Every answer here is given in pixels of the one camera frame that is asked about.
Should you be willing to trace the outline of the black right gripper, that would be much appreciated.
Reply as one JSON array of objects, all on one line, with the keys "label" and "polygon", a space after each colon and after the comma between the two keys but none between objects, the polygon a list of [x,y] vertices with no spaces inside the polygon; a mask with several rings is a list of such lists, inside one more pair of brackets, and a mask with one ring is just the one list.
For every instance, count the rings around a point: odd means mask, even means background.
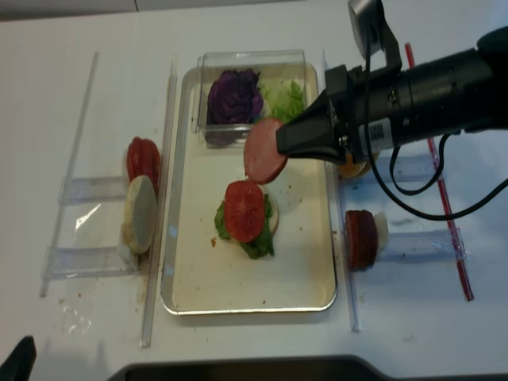
[{"label": "black right gripper", "polygon": [[345,66],[325,71],[325,90],[302,114],[276,132],[276,147],[291,159],[316,159],[344,165],[368,161],[391,148],[388,117],[364,113],[363,72]]}]

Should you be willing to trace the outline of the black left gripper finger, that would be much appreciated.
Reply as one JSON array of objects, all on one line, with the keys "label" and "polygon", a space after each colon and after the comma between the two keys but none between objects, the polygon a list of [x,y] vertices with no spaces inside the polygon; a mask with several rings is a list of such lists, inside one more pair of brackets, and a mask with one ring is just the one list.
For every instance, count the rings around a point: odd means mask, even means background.
[{"label": "black left gripper finger", "polygon": [[23,337],[0,367],[1,381],[28,381],[36,358],[33,336]]}]

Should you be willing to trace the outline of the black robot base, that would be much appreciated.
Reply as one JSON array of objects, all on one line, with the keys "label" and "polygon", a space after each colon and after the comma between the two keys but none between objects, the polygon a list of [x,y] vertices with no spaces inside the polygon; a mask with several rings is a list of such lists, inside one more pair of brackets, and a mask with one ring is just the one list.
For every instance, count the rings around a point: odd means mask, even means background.
[{"label": "black robot base", "polygon": [[131,364],[111,380],[390,380],[355,356]]}]

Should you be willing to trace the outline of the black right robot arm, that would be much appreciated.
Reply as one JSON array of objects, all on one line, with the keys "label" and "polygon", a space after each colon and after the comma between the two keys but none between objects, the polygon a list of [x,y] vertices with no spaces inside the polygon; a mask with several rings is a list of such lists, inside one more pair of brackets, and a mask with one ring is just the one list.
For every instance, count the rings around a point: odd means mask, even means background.
[{"label": "black right robot arm", "polygon": [[276,133],[279,153],[344,164],[445,134],[507,127],[507,29],[476,48],[401,71],[325,73],[325,90]]}]

